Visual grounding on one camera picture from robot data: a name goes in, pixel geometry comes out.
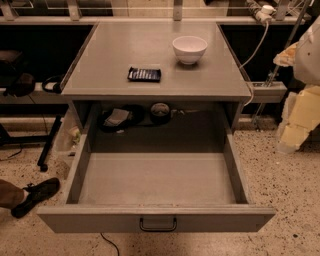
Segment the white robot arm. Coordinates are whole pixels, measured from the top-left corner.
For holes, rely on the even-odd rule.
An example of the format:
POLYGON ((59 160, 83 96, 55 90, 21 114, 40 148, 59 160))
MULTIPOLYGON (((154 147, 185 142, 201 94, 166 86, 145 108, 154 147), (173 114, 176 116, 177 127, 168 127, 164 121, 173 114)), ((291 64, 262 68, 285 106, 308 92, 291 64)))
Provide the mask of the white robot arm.
POLYGON ((277 54, 273 62, 282 67, 292 66, 294 78, 305 84, 298 94, 289 94, 278 128, 278 151, 293 153, 320 124, 320 17, 298 42, 277 54))

